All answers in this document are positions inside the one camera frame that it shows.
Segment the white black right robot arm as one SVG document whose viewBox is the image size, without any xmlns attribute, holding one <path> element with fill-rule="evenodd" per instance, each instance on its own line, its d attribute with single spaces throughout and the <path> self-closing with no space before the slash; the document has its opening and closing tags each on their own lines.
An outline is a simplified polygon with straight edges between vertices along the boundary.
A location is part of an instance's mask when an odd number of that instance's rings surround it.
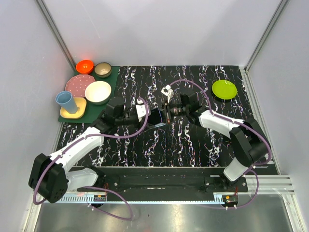
<svg viewBox="0 0 309 232">
<path fill-rule="evenodd" d="M 171 123 L 176 116 L 184 116 L 190 123 L 214 130 L 230 140 L 235 157 L 223 173 L 215 178 L 215 189 L 228 192 L 236 188 L 239 179 L 262 157 L 270 154 L 269 141 L 254 118 L 240 120 L 211 112 L 210 108 L 199 104 L 195 93 L 182 94 L 181 103 L 176 104 L 169 103 L 173 96 L 171 89 L 164 89 L 162 93 L 167 97 L 162 104 L 166 123 Z"/>
</svg>

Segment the dark blue phone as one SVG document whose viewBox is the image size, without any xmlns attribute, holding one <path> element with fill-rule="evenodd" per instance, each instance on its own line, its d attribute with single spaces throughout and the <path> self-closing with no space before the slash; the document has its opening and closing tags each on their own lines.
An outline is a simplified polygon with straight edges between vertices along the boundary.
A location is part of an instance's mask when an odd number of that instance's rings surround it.
<svg viewBox="0 0 309 232">
<path fill-rule="evenodd" d="M 162 116 L 162 111 L 159 108 L 151 110 L 151 114 L 148 116 L 148 123 L 151 125 L 157 125 L 164 123 L 164 117 Z"/>
</svg>

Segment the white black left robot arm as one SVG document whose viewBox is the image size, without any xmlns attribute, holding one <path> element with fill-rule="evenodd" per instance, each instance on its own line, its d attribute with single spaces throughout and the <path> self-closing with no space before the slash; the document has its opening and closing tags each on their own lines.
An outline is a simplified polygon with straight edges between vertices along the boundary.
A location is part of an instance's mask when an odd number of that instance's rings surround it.
<svg viewBox="0 0 309 232">
<path fill-rule="evenodd" d="M 55 203 L 71 190 L 91 188 L 100 191 L 104 187 L 104 173 L 95 167 L 72 171 L 72 167 L 94 148 L 101 146 L 105 138 L 127 139 L 140 134 L 147 123 L 149 108 L 145 99 L 139 97 L 133 114 L 124 110 L 121 98 L 113 97 L 106 108 L 90 126 L 62 149 L 50 154 L 39 154 L 33 163 L 28 185 L 34 190 L 33 203 Z M 116 136 L 118 126 L 143 122 L 140 129 L 130 135 Z"/>
</svg>

